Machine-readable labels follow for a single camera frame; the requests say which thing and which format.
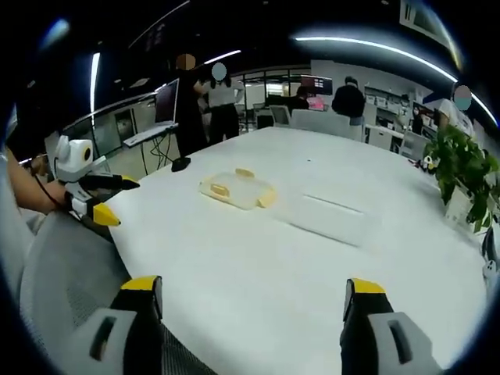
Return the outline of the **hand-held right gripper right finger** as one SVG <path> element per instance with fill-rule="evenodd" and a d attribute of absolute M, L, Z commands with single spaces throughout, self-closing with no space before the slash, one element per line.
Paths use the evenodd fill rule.
<path fill-rule="evenodd" d="M 343 374 L 443 373 L 429 337 L 368 280 L 347 280 L 340 347 Z"/>

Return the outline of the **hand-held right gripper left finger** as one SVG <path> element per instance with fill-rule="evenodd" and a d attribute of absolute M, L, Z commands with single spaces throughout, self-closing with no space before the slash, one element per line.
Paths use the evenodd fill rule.
<path fill-rule="evenodd" d="M 68 339 L 69 374 L 162 374 L 162 278 L 123 284 Z"/>

